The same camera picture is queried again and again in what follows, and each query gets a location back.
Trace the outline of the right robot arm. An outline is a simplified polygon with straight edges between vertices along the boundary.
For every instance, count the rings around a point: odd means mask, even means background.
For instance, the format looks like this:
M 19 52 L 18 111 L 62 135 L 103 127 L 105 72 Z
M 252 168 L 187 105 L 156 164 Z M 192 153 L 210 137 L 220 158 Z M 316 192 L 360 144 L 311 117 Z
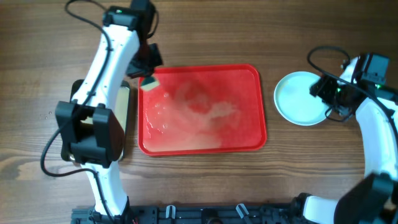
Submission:
M 361 54 L 343 64 L 337 77 L 321 70 L 310 94 L 342 121 L 355 117 L 362 134 L 365 175 L 339 200 L 301 193 L 289 218 L 299 223 L 397 223 L 397 90 L 384 86 L 389 58 Z

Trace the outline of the green yellow sponge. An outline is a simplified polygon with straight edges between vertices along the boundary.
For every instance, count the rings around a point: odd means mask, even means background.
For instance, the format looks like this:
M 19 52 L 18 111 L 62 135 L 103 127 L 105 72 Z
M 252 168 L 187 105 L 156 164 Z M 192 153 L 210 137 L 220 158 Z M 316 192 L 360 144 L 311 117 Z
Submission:
M 143 91 L 151 91 L 154 88 L 158 87 L 160 85 L 158 79 L 156 77 L 150 76 L 150 77 L 145 77 L 141 81 L 140 84 L 140 89 Z

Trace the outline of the light blue plate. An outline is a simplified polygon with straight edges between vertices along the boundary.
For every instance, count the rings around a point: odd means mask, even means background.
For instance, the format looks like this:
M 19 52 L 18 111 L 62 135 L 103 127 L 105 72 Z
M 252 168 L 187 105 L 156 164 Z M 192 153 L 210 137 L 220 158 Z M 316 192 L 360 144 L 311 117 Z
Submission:
M 328 106 L 310 94 L 310 87 L 319 79 L 314 73 L 293 72 L 280 80 L 274 90 L 274 104 L 283 118 L 300 126 L 313 126 L 326 119 Z

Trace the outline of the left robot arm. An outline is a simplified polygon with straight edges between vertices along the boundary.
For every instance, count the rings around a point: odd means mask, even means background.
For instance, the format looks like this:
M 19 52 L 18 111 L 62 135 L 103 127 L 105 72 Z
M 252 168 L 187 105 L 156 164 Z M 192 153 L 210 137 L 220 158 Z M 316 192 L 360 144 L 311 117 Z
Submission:
M 107 8 L 98 26 L 98 51 L 86 78 L 68 102 L 56 107 L 61 157 L 80 165 L 96 200 L 93 208 L 74 210 L 73 223 L 134 222 L 119 177 L 126 128 L 116 117 L 116 100 L 124 77 L 143 78 L 145 90 L 158 85 L 154 72 L 162 58 L 158 46 L 148 43 L 158 23 L 159 13 L 150 1 Z

